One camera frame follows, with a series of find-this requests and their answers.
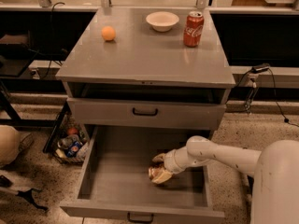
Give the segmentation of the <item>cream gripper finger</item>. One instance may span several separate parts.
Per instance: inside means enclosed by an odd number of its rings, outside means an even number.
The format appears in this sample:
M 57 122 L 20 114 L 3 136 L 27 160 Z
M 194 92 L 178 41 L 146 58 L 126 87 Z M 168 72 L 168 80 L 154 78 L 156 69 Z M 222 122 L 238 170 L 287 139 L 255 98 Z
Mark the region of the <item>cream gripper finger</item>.
M 160 153 L 158 155 L 156 155 L 152 161 L 155 162 L 155 163 L 160 163 L 160 162 L 164 162 L 164 157 L 165 157 L 165 154 L 164 153 Z
M 167 170 L 162 169 L 152 169 L 150 171 L 150 180 L 155 184 L 162 184 L 169 180 L 172 174 Z

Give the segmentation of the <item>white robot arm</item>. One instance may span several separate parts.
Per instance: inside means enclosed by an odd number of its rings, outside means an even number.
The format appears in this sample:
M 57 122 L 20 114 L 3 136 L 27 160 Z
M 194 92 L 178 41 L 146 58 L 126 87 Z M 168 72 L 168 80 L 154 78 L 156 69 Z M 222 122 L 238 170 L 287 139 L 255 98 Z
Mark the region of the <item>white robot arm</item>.
M 299 224 L 298 141 L 276 141 L 259 151 L 193 136 L 184 147 L 158 154 L 152 161 L 149 179 L 154 184 L 218 161 L 253 178 L 250 224 Z

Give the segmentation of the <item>white rounded robot base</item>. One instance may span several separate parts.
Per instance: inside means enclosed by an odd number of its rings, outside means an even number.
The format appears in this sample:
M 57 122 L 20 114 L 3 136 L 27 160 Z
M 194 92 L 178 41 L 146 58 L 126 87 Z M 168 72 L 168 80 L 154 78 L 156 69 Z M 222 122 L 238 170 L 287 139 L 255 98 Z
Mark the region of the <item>white rounded robot base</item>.
M 0 167 L 12 163 L 19 154 L 20 133 L 12 126 L 0 126 Z

